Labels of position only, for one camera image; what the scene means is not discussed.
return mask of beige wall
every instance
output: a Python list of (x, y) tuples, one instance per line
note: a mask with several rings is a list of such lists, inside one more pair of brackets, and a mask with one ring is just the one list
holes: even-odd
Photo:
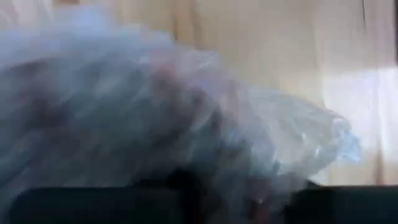
[[(393, 0), (60, 1), (107, 5), (123, 23), (143, 23), (183, 44), (216, 50), (246, 80), (347, 117), (361, 137), (363, 161), (337, 162), (316, 177), (319, 182), (398, 183)], [(54, 2), (2, 1), (0, 27), (48, 19)]]

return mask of dark object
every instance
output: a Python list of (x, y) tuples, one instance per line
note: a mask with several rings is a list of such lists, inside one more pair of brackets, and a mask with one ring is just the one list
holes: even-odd
[(284, 211), (285, 223), (398, 223), (398, 187), (323, 187), (304, 190)]
[[(42, 189), (21, 195), (11, 224), (193, 223), (179, 190)], [(398, 187), (320, 187), (296, 194), (282, 213), (286, 224), (398, 223)]]

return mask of transparent plastic bag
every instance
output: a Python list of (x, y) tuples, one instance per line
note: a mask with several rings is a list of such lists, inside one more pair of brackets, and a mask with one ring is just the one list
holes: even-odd
[(289, 195), (337, 158), (357, 158), (340, 116), (92, 10), (0, 38), (1, 210), (31, 187), (123, 187), (183, 168), (221, 199), (209, 217), (245, 220), (246, 197)]

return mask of crumpled plastic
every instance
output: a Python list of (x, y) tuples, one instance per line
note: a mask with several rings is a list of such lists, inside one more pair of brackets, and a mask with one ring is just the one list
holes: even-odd
[[(288, 195), (335, 160), (360, 159), (347, 120), (239, 81), (214, 52), (90, 8), (65, 12), (0, 38), (1, 208), (31, 187), (120, 187), (183, 167), (238, 214), (247, 194)], [(22, 128), (32, 118), (41, 125)], [(248, 192), (249, 179), (271, 189)]]

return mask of plastic bag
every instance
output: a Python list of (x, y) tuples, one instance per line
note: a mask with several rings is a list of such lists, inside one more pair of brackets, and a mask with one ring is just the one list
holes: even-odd
[(214, 53), (75, 10), (0, 38), (2, 211), (32, 187), (122, 187), (182, 168), (221, 199), (205, 205), (211, 219), (244, 221), (247, 197), (288, 195), (356, 156), (340, 116), (245, 86)]

